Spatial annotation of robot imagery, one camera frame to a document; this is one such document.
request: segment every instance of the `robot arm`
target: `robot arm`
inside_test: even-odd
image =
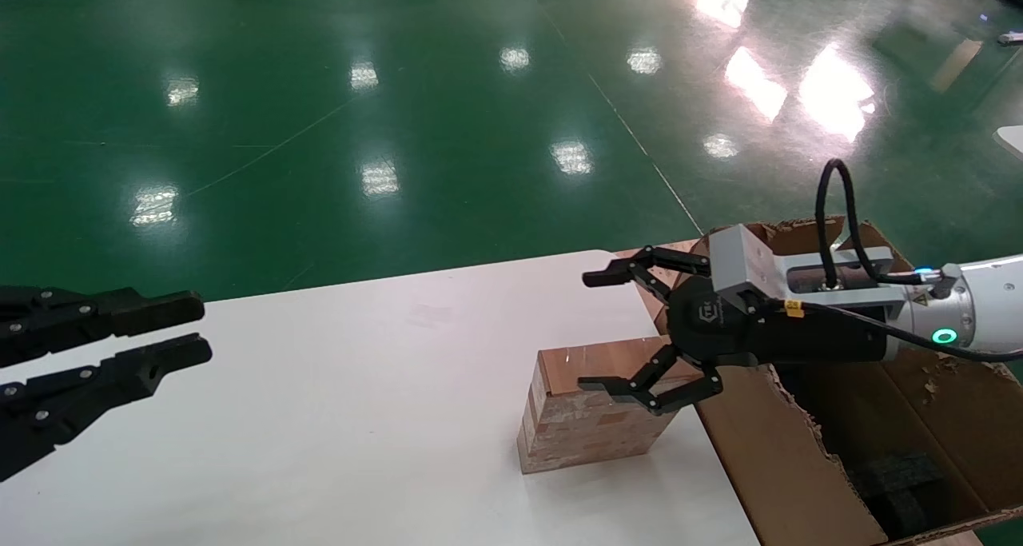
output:
[[[662,414],[720,393],[718,366],[891,360],[907,345],[973,361],[1023,357],[1015,350],[1023,346],[1016,314],[1023,306],[1023,255],[889,273],[891,251],[859,242],[851,182],[837,160],[826,167],[818,189],[821,239],[831,170],[844,178],[854,251],[830,252],[825,242],[819,254],[777,256],[738,225],[709,236],[709,258],[644,247],[602,272],[585,273],[586,286],[636,280],[653,291],[667,306],[671,343],[631,378],[586,377],[579,386]],[[669,290],[650,266],[695,276]],[[652,394],[678,359],[704,378]]]
[[[196,321],[190,291],[143,299],[130,287],[77,294],[53,287],[0,287],[0,368],[109,335],[138,335]],[[212,353],[198,334],[128,350],[97,366],[0,384],[0,482],[73,441],[103,412],[155,394],[168,372]]]

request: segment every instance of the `logo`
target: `logo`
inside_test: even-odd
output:
[[[700,307],[700,319],[706,321],[706,323],[712,323],[716,321],[717,317],[721,316],[720,310],[717,309],[717,305],[710,301],[706,301]]]

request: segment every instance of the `yellow label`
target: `yellow label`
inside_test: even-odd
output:
[[[806,313],[803,312],[803,301],[786,301],[785,313],[794,319],[806,316]]]

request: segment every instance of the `wooden block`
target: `wooden block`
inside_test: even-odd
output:
[[[643,454],[672,414],[654,416],[639,405],[614,404],[607,393],[583,392],[581,375],[630,377],[666,345],[667,337],[626,339],[573,349],[541,350],[519,431],[519,461],[529,474]],[[702,375],[682,361],[657,392]]]

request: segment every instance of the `floor line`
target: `floor line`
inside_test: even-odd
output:
[[[266,152],[261,153],[259,156],[256,156],[253,160],[250,160],[249,163],[242,164],[241,167],[237,167],[237,168],[235,168],[235,170],[230,171],[227,174],[224,174],[223,177],[217,178],[216,181],[210,182],[209,185],[199,186],[199,188],[196,188],[196,189],[192,190],[192,192],[186,193],[186,195],[184,195],[184,196],[192,196],[192,195],[194,195],[194,193],[202,192],[203,190],[210,188],[210,186],[219,185],[219,183],[221,183],[223,181],[226,181],[226,179],[228,179],[230,177],[234,177],[234,175],[238,174],[238,172],[244,171],[246,168],[252,167],[252,165],[254,165],[256,163],[259,163],[259,161],[263,160],[264,157],[266,157],[268,155],[271,155],[273,152],[277,152],[277,150],[280,149],[281,146],[284,146],[285,144],[288,144],[288,142],[292,142],[294,139],[296,139],[298,137],[301,137],[301,135],[303,135],[303,134],[306,134],[306,132],[310,131],[312,129],[312,127],[316,127],[317,124],[322,123],[324,120],[326,120],[326,119],[335,116],[335,113],[337,113],[338,111],[340,111],[341,108],[344,108],[348,104],[351,104],[351,102],[354,101],[355,98],[356,97],[351,97],[347,101],[342,102],[342,104],[338,105],[337,108],[333,108],[332,111],[326,112],[325,116],[319,117],[315,121],[315,123],[310,124],[309,127],[305,127],[305,128],[303,128],[303,130],[300,130],[298,132],[296,132],[296,134],[292,134],[291,137],[284,138],[283,141],[280,142],[280,144],[275,145],[275,146],[273,146],[273,148],[270,148],[270,149],[266,150]]]
[[[562,33],[562,29],[558,28],[558,22],[554,22],[554,19],[550,17],[550,14],[547,12],[547,9],[543,6],[543,4],[540,3],[540,0],[533,0],[533,2],[536,2],[536,5],[540,7],[540,11],[541,13],[543,13],[543,17],[546,18],[547,24],[553,27],[554,32],[557,32],[560,39],[562,39],[563,46],[565,46],[566,50],[568,50],[571,53],[572,48],[569,46],[569,42],[568,40],[566,40],[565,34]],[[678,195],[678,192],[675,192],[675,188],[673,188],[671,182],[668,181],[668,178],[665,177],[664,172],[661,171],[661,167],[658,167],[657,161],[654,160],[654,156],[650,155],[650,152],[647,152],[647,148],[644,148],[642,142],[639,142],[639,138],[636,137],[635,132],[632,131],[632,128],[629,127],[628,123],[625,123],[625,119],[622,118],[621,112],[618,112],[618,108],[615,108],[614,102],[611,102],[611,98],[609,98],[608,94],[603,90],[603,88],[601,88],[601,85],[596,83],[596,80],[593,79],[593,76],[589,73],[589,70],[585,69],[585,66],[582,64],[580,64],[579,67],[582,69],[582,72],[586,73],[586,76],[588,77],[589,81],[593,84],[593,87],[595,87],[596,91],[599,92],[601,97],[604,97],[604,102],[607,102],[607,104],[611,106],[611,111],[615,112],[615,116],[618,117],[618,123],[621,123],[622,127],[625,127],[625,131],[628,132],[629,137],[632,137],[632,141],[635,142],[636,146],[639,146],[640,152],[642,152],[643,155],[647,156],[647,160],[650,161],[651,167],[654,167],[654,170],[657,171],[658,177],[661,177],[661,181],[664,182],[664,185],[668,186],[669,192],[671,192],[671,195],[675,197],[675,202],[677,202],[678,207],[682,208],[682,211],[685,212],[686,216],[688,216],[690,222],[693,222],[693,225],[697,229],[697,232],[699,232],[701,236],[704,235],[703,229],[701,229],[700,225],[698,225],[697,223],[697,219],[693,217],[692,212],[690,212],[685,203],[682,202],[682,199]]]
[[[299,280],[300,277],[302,277],[302,275],[304,275],[304,273],[309,272],[314,266],[316,266],[316,262],[315,261],[309,263],[309,266],[306,266],[306,268],[302,269],[302,272],[297,273],[297,275],[295,275],[295,276],[292,277],[292,280],[286,281],[286,283],[284,283],[284,286],[282,286],[280,288],[280,291],[287,290],[287,288],[290,286],[292,286],[292,284],[295,284],[296,280]]]

